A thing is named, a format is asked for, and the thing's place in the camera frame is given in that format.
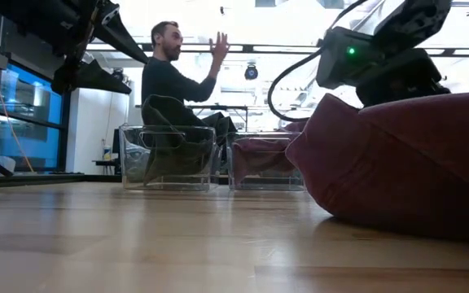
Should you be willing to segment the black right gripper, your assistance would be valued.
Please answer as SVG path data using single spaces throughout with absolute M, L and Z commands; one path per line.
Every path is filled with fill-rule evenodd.
M 375 65 L 360 78 L 356 94 L 365 107 L 409 98 L 449 94 L 441 74 L 424 49 L 401 52 Z

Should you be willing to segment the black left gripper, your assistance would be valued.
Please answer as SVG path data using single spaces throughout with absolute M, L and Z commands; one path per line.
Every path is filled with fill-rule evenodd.
M 148 57 L 121 21 L 120 5 L 109 0 L 61 2 L 68 12 L 69 22 L 62 23 L 68 30 L 68 36 L 62 46 L 65 62 L 55 71 L 51 89 L 57 94 L 77 88 L 130 94 L 132 90 L 122 80 L 103 70 L 97 60 L 81 62 L 86 47 L 94 37 L 138 62 L 148 62 Z

